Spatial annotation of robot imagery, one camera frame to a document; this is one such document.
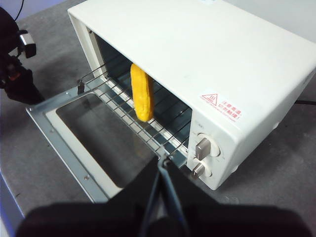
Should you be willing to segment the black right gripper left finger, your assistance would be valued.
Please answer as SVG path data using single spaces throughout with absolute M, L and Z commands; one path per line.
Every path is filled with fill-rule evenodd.
M 141 172 L 107 202 L 53 203 L 33 209 L 18 237 L 122 237 L 138 234 L 158 171 L 153 157 Z

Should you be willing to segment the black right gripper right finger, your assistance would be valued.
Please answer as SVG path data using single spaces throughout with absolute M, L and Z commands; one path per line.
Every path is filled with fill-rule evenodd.
M 275 206 L 219 203 L 173 163 L 169 175 L 193 237 L 305 237 L 294 211 Z

